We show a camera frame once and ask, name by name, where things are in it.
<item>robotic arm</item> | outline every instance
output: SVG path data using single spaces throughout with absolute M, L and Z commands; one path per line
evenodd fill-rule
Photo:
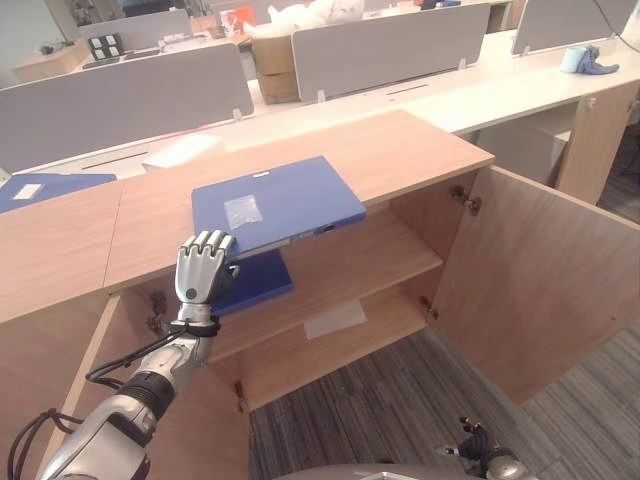
M 67 439 L 45 468 L 41 480 L 142 480 L 147 477 L 150 461 L 145 447 L 171 402 L 186 390 L 195 371 L 209 356 L 211 339 L 219 330 L 211 303 L 226 293 L 238 273 L 236 267 L 225 265 L 232 243 L 233 237 L 216 230 L 192 236 L 180 247 L 175 287 L 182 304 L 178 318 L 170 324 L 170 336 L 153 349 L 145 347 L 136 352 L 138 358 L 146 353 L 140 367 Z M 481 425 L 472 424 L 467 418 L 461 421 L 471 436 L 457 447 L 439 448 L 440 454 L 479 462 L 479 471 L 473 474 L 481 478 L 535 480 L 516 456 L 499 447 Z M 384 472 L 402 466 L 368 467 Z M 427 467 L 424 471 L 415 466 L 409 470 L 404 468 L 402 472 L 411 476 L 402 478 L 440 478 Z M 324 470 L 326 472 L 323 469 L 298 472 L 283 480 L 338 480 L 365 475 L 362 466 L 325 467 Z M 383 477 L 367 476 L 363 480 L 369 478 Z
M 211 303 L 237 274 L 225 266 L 233 237 L 220 230 L 194 235 L 180 247 L 171 322 L 173 340 L 148 353 L 131 378 L 104 400 L 55 453 L 41 480 L 140 480 L 150 462 L 145 446 L 171 402 L 182 394 L 211 350 L 219 329 Z

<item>cabinet door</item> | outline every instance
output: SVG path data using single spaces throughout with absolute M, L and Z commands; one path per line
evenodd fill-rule
M 108 300 L 69 389 L 63 412 L 85 418 L 113 393 L 107 387 L 86 382 L 85 373 L 92 366 L 153 341 L 156 337 L 146 324 L 153 316 L 147 302 L 132 290 L 117 293 Z M 136 366 L 109 376 L 126 380 Z M 64 435 L 55 430 L 41 468 L 63 441 Z M 174 400 L 158 422 L 156 434 L 146 450 L 151 460 L 149 478 L 153 480 L 248 480 L 248 413 L 239 410 L 235 393 L 210 366 L 204 365 L 184 395 Z
M 498 167 L 471 196 L 432 325 L 522 403 L 640 316 L 640 228 Z

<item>blue binder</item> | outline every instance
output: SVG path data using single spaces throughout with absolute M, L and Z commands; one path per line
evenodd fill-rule
M 240 275 L 231 294 L 215 305 L 221 316 L 293 288 L 277 247 L 366 216 L 324 157 L 201 187 L 191 200 L 196 232 L 220 229 L 236 239 L 230 258 L 240 265 Z
M 231 258 L 277 248 L 366 215 L 324 157 L 197 188 L 191 201 L 196 232 L 220 229 L 235 237 Z
M 97 173 L 78 173 L 65 175 L 60 173 L 21 173 L 13 175 L 0 188 L 0 213 L 24 207 L 32 203 L 59 197 L 116 180 L 115 175 Z M 14 198 L 26 185 L 41 185 L 31 198 Z

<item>white plastic bag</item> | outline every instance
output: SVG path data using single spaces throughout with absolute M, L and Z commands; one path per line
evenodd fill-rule
M 307 10 L 323 18 L 327 25 L 362 20 L 364 0 L 315 0 Z
M 267 11 L 271 23 L 258 27 L 245 23 L 245 33 L 253 38 L 279 37 L 297 30 L 362 20 L 364 0 L 315 0 L 308 7 L 295 4 L 281 11 L 270 5 Z

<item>cable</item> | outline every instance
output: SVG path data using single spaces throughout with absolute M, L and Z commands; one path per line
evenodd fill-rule
M 175 339 L 177 339 L 179 336 L 181 336 L 187 331 L 188 331 L 188 325 L 185 325 L 179 330 L 172 333 L 168 333 L 164 337 L 154 342 L 151 342 L 150 344 L 145 345 L 144 347 L 139 348 L 138 350 L 135 350 L 134 352 L 131 352 L 128 355 L 117 358 L 115 360 L 105 363 L 104 365 L 94 368 L 89 373 L 87 373 L 85 378 L 89 382 L 105 385 L 107 387 L 113 388 L 114 390 L 119 390 L 120 387 L 124 385 L 124 382 L 116 378 L 104 377 L 104 375 L 120 367 L 127 368 L 131 366 L 131 364 L 136 360 L 138 360 L 139 358 L 142 358 L 148 353 L 151 353 L 154 350 L 157 350 L 158 348 L 164 347 L 168 343 L 173 342 Z M 40 427 L 42 427 L 44 422 L 46 422 L 48 419 L 51 419 L 57 428 L 59 428 L 60 430 L 62 430 L 67 434 L 73 433 L 73 430 L 71 430 L 64 423 L 62 423 L 62 420 L 73 422 L 73 423 L 82 423 L 82 420 L 69 415 L 65 415 L 64 413 L 60 413 L 56 411 L 55 408 L 51 408 L 48 411 L 38 415 L 33 421 L 31 421 L 26 427 L 24 427 L 20 431 L 20 433 L 18 433 L 15 440 L 13 441 L 13 444 L 11 445 L 11 450 L 9 451 L 9 457 L 7 459 L 7 477 L 9 480 L 20 480 L 20 476 L 22 475 L 22 468 L 24 467 L 24 464 L 27 460 L 27 455 L 29 453 L 29 449 L 31 448 L 31 443 L 33 442 L 33 439 L 38 433 L 38 430 L 40 430 Z M 20 442 L 22 441 L 25 435 L 27 435 L 27 437 L 24 441 L 22 450 L 20 451 L 20 455 L 18 456 L 18 461 L 15 463 L 15 468 L 14 468 L 14 461 L 15 461 L 16 453 L 18 451 L 18 446 L 20 445 Z
M 177 339 L 180 335 L 182 335 L 186 331 L 187 331 L 187 326 L 184 326 L 180 330 L 177 330 L 172 333 L 168 333 L 164 337 L 148 345 L 145 345 L 144 347 L 139 348 L 138 350 L 135 350 L 134 352 L 131 352 L 128 355 L 117 358 L 115 360 L 105 363 L 104 365 L 100 365 L 99 367 L 94 368 L 93 370 L 91 370 L 89 373 L 85 375 L 85 378 L 89 382 L 105 385 L 107 387 L 113 388 L 114 390 L 119 390 L 124 383 L 115 378 L 104 377 L 104 375 L 120 367 L 127 368 L 131 366 L 131 364 L 136 360 L 138 360 L 139 358 L 142 358 L 148 353 L 151 353 L 154 350 L 157 350 L 158 348 L 164 347 L 168 343 L 173 342 L 175 339 Z
M 600 3 L 598 3 L 598 0 L 593 0 L 593 3 L 595 3 L 596 7 L 598 7 L 598 10 L 600 10 L 600 14 L 602 15 L 602 18 L 604 18 L 604 21 L 607 23 L 607 26 L 609 27 L 609 30 L 611 30 L 613 33 L 615 33 L 616 37 L 618 37 L 620 39 L 620 41 L 622 43 L 624 43 L 627 47 L 629 47 L 631 50 L 633 50 L 634 52 L 640 53 L 640 50 L 638 50 L 636 47 L 634 47 L 629 42 L 627 42 L 624 38 L 622 38 L 622 35 L 620 35 L 618 32 L 616 32 L 615 28 L 613 28 L 613 26 L 611 25 L 611 22 L 607 18 L 607 15 L 604 13 L 604 10 L 600 6 Z
M 20 433 L 16 436 L 15 440 L 11 444 L 11 449 L 9 450 L 9 457 L 7 459 L 7 478 L 8 480 L 20 480 L 22 476 L 22 469 L 27 460 L 27 455 L 29 454 L 29 449 L 31 448 L 31 444 L 33 443 L 33 439 L 35 438 L 40 427 L 46 422 L 48 419 L 53 420 L 54 425 L 62 430 L 65 433 L 73 433 L 69 427 L 62 423 L 62 420 L 77 423 L 82 423 L 82 420 L 79 418 L 72 417 L 70 415 L 65 415 L 64 413 L 58 412 L 55 408 L 50 408 L 46 412 L 42 412 L 38 415 L 34 420 L 29 422 L 29 424 L 24 427 Z M 26 440 L 22 446 L 20 451 L 20 455 L 18 456 L 18 461 L 15 463 L 14 461 L 16 457 L 16 453 L 18 451 L 18 446 L 22 441 L 22 438 L 27 435 Z

